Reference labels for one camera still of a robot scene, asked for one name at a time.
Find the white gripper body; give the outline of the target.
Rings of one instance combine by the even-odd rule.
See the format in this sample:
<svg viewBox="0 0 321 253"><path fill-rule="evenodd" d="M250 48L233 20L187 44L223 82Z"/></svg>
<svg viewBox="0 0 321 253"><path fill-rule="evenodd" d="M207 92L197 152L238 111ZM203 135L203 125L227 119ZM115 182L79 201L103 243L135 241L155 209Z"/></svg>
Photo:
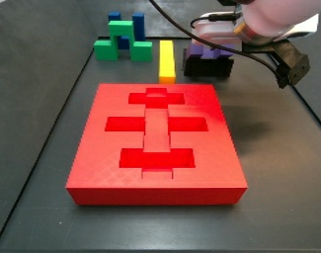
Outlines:
<svg viewBox="0 0 321 253"><path fill-rule="evenodd" d="M193 34L207 42L219 45L239 44L234 29L241 18L238 12L211 12L190 21Z"/></svg>

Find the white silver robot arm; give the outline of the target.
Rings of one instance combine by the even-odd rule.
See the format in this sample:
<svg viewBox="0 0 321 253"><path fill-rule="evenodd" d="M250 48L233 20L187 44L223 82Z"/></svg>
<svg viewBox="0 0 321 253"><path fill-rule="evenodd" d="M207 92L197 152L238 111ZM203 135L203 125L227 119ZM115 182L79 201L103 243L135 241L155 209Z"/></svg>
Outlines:
<svg viewBox="0 0 321 253"><path fill-rule="evenodd" d="M265 45L317 31L321 0L234 1L234 21L195 22L191 31L203 40L219 44L239 40Z"/></svg>

